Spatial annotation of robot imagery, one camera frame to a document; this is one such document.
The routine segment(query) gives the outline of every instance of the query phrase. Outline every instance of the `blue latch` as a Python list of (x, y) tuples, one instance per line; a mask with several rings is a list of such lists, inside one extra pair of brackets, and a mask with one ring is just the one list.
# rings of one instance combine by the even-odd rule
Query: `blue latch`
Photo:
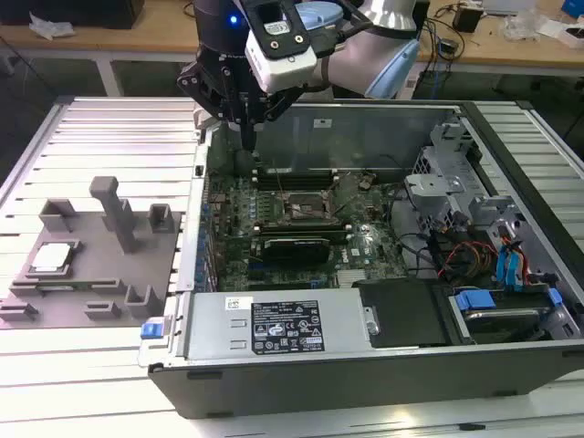
[(564, 302), (562, 296), (559, 294), (558, 290), (555, 287), (551, 287), (548, 291), (549, 299), (554, 304), (554, 306), (559, 306)]
[(491, 292), (486, 289), (463, 290), (454, 299), (461, 310), (496, 308)]
[(164, 323), (162, 322), (145, 322), (142, 324), (140, 337), (142, 339), (162, 339)]

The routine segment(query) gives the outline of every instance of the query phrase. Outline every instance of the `metal workbench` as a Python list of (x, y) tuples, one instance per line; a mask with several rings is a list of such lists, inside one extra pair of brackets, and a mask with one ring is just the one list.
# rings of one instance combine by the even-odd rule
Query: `metal workbench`
[[(478, 106), (582, 247), (580, 162), (534, 111), (513, 103)], [(69, 197), (77, 210), (98, 211), (88, 189), (95, 175), (115, 175), (135, 211), (163, 200), (188, 214), (197, 148), (192, 111), (188, 99), (56, 105), (0, 190), (0, 292), (36, 240), (47, 198)], [(488, 160), (485, 170), (504, 193)], [(175, 281), (171, 274), (167, 306), (174, 304)], [(138, 328), (0, 331), (0, 436), (531, 437), (584, 430), (584, 372), (520, 397), (188, 421), (137, 366), (139, 344)], [(460, 432), (461, 423), (486, 430)]]

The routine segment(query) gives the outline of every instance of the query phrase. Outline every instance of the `wire bundle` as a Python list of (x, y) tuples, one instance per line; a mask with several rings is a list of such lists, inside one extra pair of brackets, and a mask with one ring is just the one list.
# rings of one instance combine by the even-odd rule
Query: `wire bundle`
[(501, 241), (505, 245), (504, 249), (509, 254), (510, 253), (517, 253), (517, 255), (519, 256), (520, 266), (521, 266), (521, 269), (520, 269), (521, 280), (523, 281), (524, 284), (528, 285), (529, 284), (529, 278), (528, 278), (529, 260), (527, 259), (526, 253), (523, 252), (523, 249), (521, 249), (519, 247), (521, 242), (512, 242), (511, 239), (509, 239), (508, 237), (502, 237)]
[(449, 276), (464, 281), (491, 271), (493, 261), (498, 256), (489, 244), (477, 241), (464, 241), (457, 244), (446, 257), (438, 277)]
[[(437, 26), (436, 26), (437, 24), (448, 27), (450, 30), (455, 32), (455, 34), (460, 39), (461, 44), (459, 46), (459, 49), (456, 51), (456, 53), (454, 53), (452, 55), (448, 55), (448, 54), (443, 53), (440, 50), (441, 38), (438, 36), (438, 31), (437, 31)], [(444, 21), (437, 19), (437, 18), (426, 18), (426, 20), (424, 21), (424, 25), (423, 25), (422, 30), (425, 30), (426, 32), (428, 32), (430, 34), (430, 40), (432, 43), (432, 53), (430, 55), (430, 58), (428, 59), (428, 63), (426, 64), (426, 67), (424, 68), (422, 74), (420, 75), (420, 80), (419, 80), (418, 84), (423, 83), (424, 79), (426, 78), (428, 73), (432, 72), (433, 73), (432, 99), (434, 99), (438, 87), (440, 86), (443, 88), (444, 85), (446, 84), (446, 81), (450, 78), (451, 73), (452, 73), (452, 64), (455, 62), (455, 60), (459, 59), (463, 55), (463, 53), (466, 49), (466, 43), (464, 42), (464, 37), (462, 36), (462, 34), (460, 32), (458, 32), (456, 29), (454, 29), (448, 23), (445, 23)], [(436, 71), (436, 65), (438, 63), (438, 59), (442, 59), (442, 60), (447, 62), (445, 75), (444, 75), (444, 79), (442, 82), (438, 81), (438, 78), (440, 75), (438, 74), (439, 72)]]

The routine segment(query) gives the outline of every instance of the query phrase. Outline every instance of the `warning label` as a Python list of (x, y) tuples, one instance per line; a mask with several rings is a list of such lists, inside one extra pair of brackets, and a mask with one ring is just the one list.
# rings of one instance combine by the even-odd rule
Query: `warning label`
[(252, 304), (255, 354), (324, 351), (317, 301)]

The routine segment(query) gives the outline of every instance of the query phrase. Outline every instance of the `gray holder post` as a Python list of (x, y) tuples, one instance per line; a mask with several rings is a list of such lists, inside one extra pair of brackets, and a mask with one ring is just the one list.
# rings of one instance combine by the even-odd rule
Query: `gray holder post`
[(43, 288), (61, 291), (84, 291), (90, 290), (97, 294), (125, 294), (127, 287), (119, 278), (100, 278), (94, 280), (68, 280), (68, 279), (39, 279), (31, 278), (27, 280), (15, 280), (10, 286), (10, 292), (15, 297), (44, 297), (46, 292)]
[(153, 203), (148, 212), (148, 222), (153, 233), (174, 233), (174, 218), (167, 203)]
[(88, 301), (83, 311), (89, 319), (117, 319), (121, 316), (120, 308), (113, 301)]
[(67, 217), (76, 215), (69, 199), (48, 199), (38, 218), (50, 233), (70, 233)]
[(162, 302), (156, 297), (152, 286), (146, 288), (146, 295), (142, 298), (134, 286), (128, 286), (124, 306), (135, 319), (146, 319), (162, 313)]
[(131, 210), (124, 210), (123, 204), (118, 198), (118, 180), (114, 176), (96, 176), (91, 182), (89, 192), (103, 205), (107, 222), (120, 242), (125, 254), (136, 249), (136, 239), (132, 232), (134, 217)]
[(38, 310), (25, 302), (4, 303), (0, 305), (0, 319), (4, 321), (33, 321)]

